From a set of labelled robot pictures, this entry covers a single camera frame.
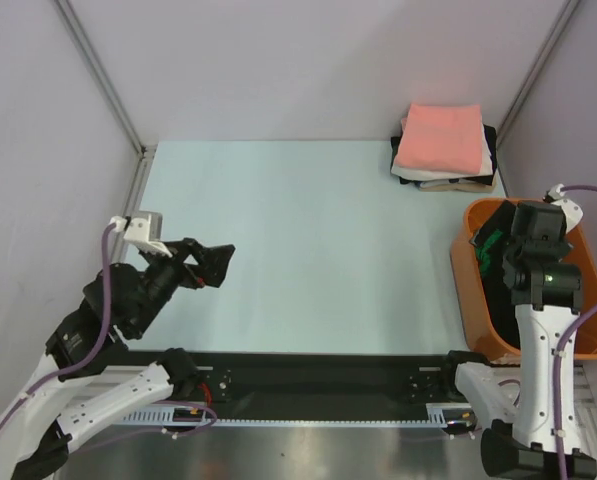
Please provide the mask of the orange plastic bin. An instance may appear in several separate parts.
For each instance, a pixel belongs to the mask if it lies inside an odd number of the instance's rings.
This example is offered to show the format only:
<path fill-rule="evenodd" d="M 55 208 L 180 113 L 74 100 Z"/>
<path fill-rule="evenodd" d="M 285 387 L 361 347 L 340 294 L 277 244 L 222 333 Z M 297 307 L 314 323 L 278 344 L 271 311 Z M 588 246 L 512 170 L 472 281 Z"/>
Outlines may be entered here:
<path fill-rule="evenodd" d="M 480 278 L 479 264 L 471 239 L 503 203 L 501 198 L 483 198 L 472 202 L 463 215 L 462 227 L 450 249 L 460 312 L 470 350 L 481 353 L 493 363 L 517 364 L 520 350 L 506 342 L 492 324 L 485 291 Z M 573 251 L 565 261 L 577 265 L 582 273 L 584 307 L 589 310 L 597 303 L 597 266 L 579 224 L 567 234 Z M 575 343 L 577 361 L 597 360 L 597 313 L 579 327 Z"/>

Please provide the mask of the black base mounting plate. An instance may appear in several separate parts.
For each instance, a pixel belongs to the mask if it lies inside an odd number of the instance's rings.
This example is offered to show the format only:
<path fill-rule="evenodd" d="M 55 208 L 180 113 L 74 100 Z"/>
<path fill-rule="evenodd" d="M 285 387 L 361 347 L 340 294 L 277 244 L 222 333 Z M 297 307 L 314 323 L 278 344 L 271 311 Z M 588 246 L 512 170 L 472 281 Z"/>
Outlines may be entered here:
<path fill-rule="evenodd" d="M 342 355 L 191 352 L 212 397 L 226 377 L 231 399 L 253 393 L 363 395 L 404 404 L 462 401 L 454 375 L 463 363 L 490 366 L 480 353 Z"/>

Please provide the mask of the pink folded t shirt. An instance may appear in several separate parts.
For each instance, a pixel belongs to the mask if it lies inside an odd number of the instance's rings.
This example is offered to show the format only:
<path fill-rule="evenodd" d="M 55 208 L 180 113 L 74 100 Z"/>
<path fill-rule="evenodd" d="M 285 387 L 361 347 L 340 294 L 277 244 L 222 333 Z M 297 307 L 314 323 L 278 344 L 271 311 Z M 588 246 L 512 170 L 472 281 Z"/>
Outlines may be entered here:
<path fill-rule="evenodd" d="M 395 163 L 412 170 L 476 174 L 482 164 L 479 105 L 412 104 L 402 123 Z"/>

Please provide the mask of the left aluminium corner post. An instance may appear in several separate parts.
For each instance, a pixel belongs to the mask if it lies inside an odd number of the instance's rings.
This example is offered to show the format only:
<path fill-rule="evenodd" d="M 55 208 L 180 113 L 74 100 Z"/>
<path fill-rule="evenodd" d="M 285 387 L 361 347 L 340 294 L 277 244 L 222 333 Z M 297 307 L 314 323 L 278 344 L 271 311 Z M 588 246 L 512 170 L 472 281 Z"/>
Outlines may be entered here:
<path fill-rule="evenodd" d="M 140 140 L 137 130 L 115 88 L 112 79 L 103 65 L 84 25 L 79 19 L 72 3 L 67 0 L 53 0 L 52 6 L 56 10 L 64 28 L 79 53 L 85 68 L 92 77 L 102 99 L 114 117 L 124 138 L 131 146 L 133 152 L 142 158 L 146 147 Z"/>

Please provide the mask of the aluminium corner post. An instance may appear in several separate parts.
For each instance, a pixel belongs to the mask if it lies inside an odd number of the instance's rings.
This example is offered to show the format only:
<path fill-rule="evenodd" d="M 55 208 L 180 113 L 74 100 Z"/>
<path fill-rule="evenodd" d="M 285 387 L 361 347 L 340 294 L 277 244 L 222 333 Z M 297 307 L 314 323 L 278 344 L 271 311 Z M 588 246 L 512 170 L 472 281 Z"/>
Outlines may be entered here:
<path fill-rule="evenodd" d="M 112 79 L 103 65 L 84 25 L 79 19 L 72 3 L 67 0 L 53 0 L 52 6 L 56 10 L 64 28 L 79 53 L 85 68 L 92 77 L 102 99 L 114 117 L 124 138 L 131 146 L 133 152 L 142 158 L 146 147 L 140 140 L 137 130 L 115 88 Z"/>
<path fill-rule="evenodd" d="M 549 28 L 547 36 L 539 47 L 530 68 L 525 75 L 519 90 L 511 102 L 503 120 L 497 130 L 497 146 L 501 146 L 510 133 L 514 122 L 519 116 L 523 106 L 528 100 L 532 90 L 548 61 L 550 60 L 554 49 L 560 43 L 569 24 L 576 15 L 581 5 L 580 0 L 566 0 L 563 2 L 552 26 Z"/>

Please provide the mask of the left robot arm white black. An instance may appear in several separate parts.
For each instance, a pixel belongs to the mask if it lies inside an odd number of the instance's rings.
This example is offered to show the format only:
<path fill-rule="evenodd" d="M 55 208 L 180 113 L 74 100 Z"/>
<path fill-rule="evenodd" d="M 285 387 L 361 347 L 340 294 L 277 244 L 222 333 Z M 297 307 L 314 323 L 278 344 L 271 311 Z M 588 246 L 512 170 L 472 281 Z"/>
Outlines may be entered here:
<path fill-rule="evenodd" d="M 235 248 L 194 239 L 144 253 L 145 270 L 105 261 L 45 345 L 22 391 L 0 415 L 0 479 L 46 479 L 93 436 L 147 405 L 210 391 L 190 354 L 170 348 L 133 378 L 83 402 L 75 399 L 141 338 L 179 288 L 218 288 Z"/>

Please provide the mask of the black t shirt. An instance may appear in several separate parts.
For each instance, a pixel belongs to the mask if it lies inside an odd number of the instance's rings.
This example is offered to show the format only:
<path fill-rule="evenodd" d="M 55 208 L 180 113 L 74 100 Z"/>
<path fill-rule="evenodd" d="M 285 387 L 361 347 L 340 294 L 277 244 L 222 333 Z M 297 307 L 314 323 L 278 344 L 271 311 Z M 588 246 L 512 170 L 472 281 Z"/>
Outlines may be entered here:
<path fill-rule="evenodd" d="M 515 309 L 511 302 L 510 290 L 504 283 L 503 254 L 508 241 L 511 238 L 511 225 L 515 214 L 516 206 L 504 200 L 485 221 L 485 223 L 474 234 L 470 243 L 477 245 L 479 235 L 487 236 L 494 229 L 500 229 L 504 233 L 504 240 L 500 250 L 498 262 L 492 271 L 486 276 L 480 275 L 489 316 L 494 331 L 510 346 L 520 347 L 520 338 Z"/>
<path fill-rule="evenodd" d="M 417 182 L 427 182 L 432 180 L 452 180 L 467 178 L 469 180 L 491 183 L 490 178 L 495 177 L 498 169 L 498 161 L 495 153 L 496 130 L 489 126 L 483 126 L 482 138 L 482 161 L 479 174 L 476 176 L 465 176 L 457 173 L 444 173 L 436 171 L 412 170 L 396 165 L 396 156 L 400 147 L 402 135 L 394 136 L 390 139 L 391 143 L 391 162 L 390 174 L 395 176 L 402 185 L 414 184 Z"/>

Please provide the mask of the green t shirt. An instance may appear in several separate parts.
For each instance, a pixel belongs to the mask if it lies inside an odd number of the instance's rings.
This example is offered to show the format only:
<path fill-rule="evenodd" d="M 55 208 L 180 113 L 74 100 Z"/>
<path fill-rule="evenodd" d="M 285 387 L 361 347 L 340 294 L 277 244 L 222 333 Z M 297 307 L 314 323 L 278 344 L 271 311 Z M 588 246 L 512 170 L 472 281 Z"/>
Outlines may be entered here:
<path fill-rule="evenodd" d="M 500 229 L 494 229 L 487 236 L 479 235 L 475 254 L 482 277 L 486 277 L 498 262 L 497 258 L 500 256 L 503 240 L 504 233 Z"/>

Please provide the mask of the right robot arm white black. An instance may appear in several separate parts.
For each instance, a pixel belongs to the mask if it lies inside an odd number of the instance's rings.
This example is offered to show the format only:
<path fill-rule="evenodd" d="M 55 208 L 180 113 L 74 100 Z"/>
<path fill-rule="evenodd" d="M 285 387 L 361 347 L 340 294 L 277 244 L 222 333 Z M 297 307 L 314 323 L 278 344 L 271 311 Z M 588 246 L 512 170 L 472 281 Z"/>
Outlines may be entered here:
<path fill-rule="evenodd" d="M 574 347 L 583 306 L 580 269 L 566 216 L 554 204 L 517 204 L 502 254 L 521 347 L 520 400 L 513 403 L 486 363 L 460 363 L 439 376 L 441 393 L 465 398 L 482 427 L 484 471 L 502 479 L 594 479 L 582 450 L 574 401 Z"/>

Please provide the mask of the right aluminium corner post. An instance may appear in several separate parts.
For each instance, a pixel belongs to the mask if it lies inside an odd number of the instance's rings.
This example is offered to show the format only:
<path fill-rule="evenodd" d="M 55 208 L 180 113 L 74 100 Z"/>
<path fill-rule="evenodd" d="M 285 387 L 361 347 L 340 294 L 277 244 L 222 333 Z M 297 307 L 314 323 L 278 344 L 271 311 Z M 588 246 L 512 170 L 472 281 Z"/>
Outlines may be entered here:
<path fill-rule="evenodd" d="M 547 36 L 539 47 L 530 68 L 525 75 L 519 90 L 511 102 L 503 120 L 497 130 L 497 146 L 501 146 L 510 133 L 514 122 L 519 116 L 523 106 L 528 100 L 532 90 L 548 61 L 550 60 L 554 49 L 560 43 L 569 24 L 576 15 L 581 5 L 580 0 L 566 0 L 563 2 L 552 26 L 549 28 Z"/>

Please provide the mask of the beige folded t shirt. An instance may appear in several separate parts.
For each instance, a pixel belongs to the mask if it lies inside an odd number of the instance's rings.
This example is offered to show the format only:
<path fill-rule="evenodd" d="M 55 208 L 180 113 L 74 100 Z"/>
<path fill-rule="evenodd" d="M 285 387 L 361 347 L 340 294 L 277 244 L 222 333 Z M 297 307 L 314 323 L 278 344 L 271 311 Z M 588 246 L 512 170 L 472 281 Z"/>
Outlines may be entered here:
<path fill-rule="evenodd" d="M 485 183 L 482 180 L 475 181 L 467 178 L 452 180 L 432 180 L 427 182 L 417 182 L 416 186 L 424 192 L 447 192 L 459 191 L 467 193 L 491 193 L 496 186 L 496 179 L 490 178 L 491 183 Z"/>

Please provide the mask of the black folded t shirt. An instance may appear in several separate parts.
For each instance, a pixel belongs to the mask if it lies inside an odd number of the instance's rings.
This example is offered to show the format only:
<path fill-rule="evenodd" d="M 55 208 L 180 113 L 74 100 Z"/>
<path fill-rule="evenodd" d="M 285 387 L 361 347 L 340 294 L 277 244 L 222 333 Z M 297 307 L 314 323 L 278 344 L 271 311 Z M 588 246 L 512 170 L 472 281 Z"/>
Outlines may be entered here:
<path fill-rule="evenodd" d="M 482 138 L 482 161 L 479 174 L 476 176 L 465 176 L 457 173 L 444 173 L 436 171 L 412 170 L 396 165 L 396 156 L 400 147 L 402 135 L 394 136 L 390 139 L 391 143 L 391 162 L 390 174 L 395 176 L 402 185 L 414 184 L 417 182 L 427 182 L 432 180 L 452 180 L 467 178 L 469 180 L 491 183 L 490 178 L 495 177 L 498 169 L 498 161 L 495 153 L 496 130 L 489 126 L 483 126 Z"/>

